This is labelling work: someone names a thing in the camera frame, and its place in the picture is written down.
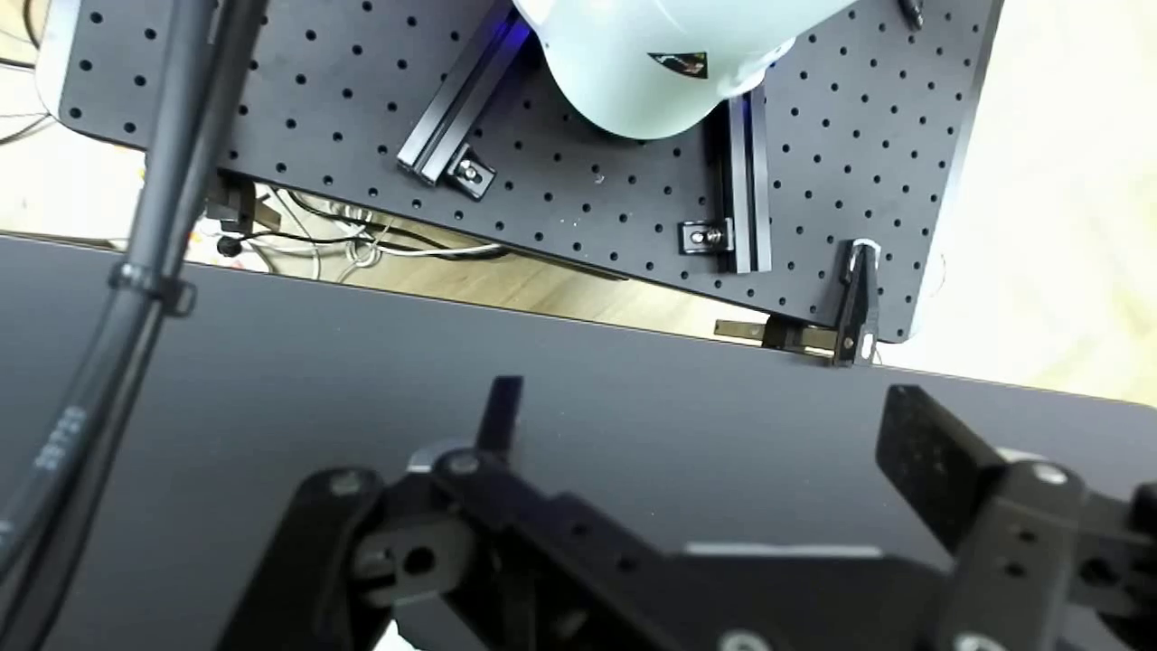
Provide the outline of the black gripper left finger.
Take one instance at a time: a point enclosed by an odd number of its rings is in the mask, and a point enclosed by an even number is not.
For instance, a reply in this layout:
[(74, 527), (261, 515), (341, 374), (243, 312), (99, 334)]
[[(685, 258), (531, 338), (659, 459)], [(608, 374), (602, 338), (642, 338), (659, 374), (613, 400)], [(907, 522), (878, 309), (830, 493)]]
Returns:
[(478, 438), (425, 472), (304, 478), (215, 651), (371, 651), (419, 599), (486, 651), (671, 651), (661, 552), (504, 465), (520, 393), (495, 376)]

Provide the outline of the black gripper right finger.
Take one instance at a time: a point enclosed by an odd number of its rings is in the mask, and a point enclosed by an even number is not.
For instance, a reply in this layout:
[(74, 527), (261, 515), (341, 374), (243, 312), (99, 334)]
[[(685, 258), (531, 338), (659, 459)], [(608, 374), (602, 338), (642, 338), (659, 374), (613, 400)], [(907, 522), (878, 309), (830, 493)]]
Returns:
[(1071, 607), (1157, 651), (1157, 486), (1129, 499), (1005, 459), (919, 384), (884, 392), (874, 464), (955, 556), (924, 651), (1052, 651)]

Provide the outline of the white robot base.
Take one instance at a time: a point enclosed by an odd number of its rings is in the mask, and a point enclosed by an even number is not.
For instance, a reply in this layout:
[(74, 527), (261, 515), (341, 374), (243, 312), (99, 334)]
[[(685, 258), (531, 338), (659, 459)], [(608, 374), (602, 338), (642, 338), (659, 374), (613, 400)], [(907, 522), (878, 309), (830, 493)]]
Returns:
[(568, 104), (602, 135), (661, 141), (755, 91), (852, 0), (514, 0)]

